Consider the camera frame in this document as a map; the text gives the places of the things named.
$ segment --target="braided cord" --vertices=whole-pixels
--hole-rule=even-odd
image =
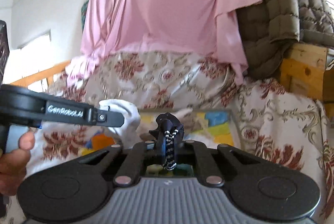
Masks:
[[[173,170],[176,167],[174,154],[174,137],[178,132],[178,129],[175,129],[172,133],[170,133],[169,131],[165,131],[165,162],[162,167],[168,171]]]

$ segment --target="human hand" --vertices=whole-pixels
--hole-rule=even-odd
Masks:
[[[19,140],[19,148],[5,153],[0,158],[0,193],[14,196],[26,174],[30,150],[35,145],[33,132],[26,132]]]

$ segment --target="white cloth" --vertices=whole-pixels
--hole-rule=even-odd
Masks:
[[[100,101],[99,108],[123,114],[124,124],[122,127],[109,127],[108,129],[112,134],[120,137],[124,148],[132,148],[134,144],[141,142],[140,137],[136,133],[136,129],[140,124],[140,115],[134,104],[124,100],[111,99]]]

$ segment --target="window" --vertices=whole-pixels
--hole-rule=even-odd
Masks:
[[[48,32],[23,47],[9,52],[3,83],[12,83],[53,66],[51,34]],[[28,88],[36,92],[43,92],[47,88],[46,80],[31,84]]]

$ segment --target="wooden bed frame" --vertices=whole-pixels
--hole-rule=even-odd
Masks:
[[[31,85],[37,81],[46,79],[47,85],[49,86],[50,84],[53,83],[53,76],[55,74],[61,73],[65,70],[65,67],[70,63],[71,61],[65,61],[60,64],[55,65],[54,67],[40,71],[38,73],[35,73],[33,75],[24,77],[20,80],[17,80],[11,85],[16,85],[16,86],[22,86],[22,87],[28,87],[28,85]]]

